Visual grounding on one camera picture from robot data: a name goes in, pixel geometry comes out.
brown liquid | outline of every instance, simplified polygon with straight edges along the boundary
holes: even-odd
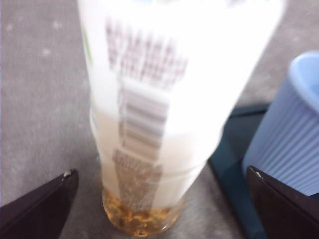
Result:
[[[138,237],[146,237],[170,228],[179,217],[184,205],[166,209],[149,209],[134,212],[108,190],[102,190],[103,206],[111,223],[119,230]]]

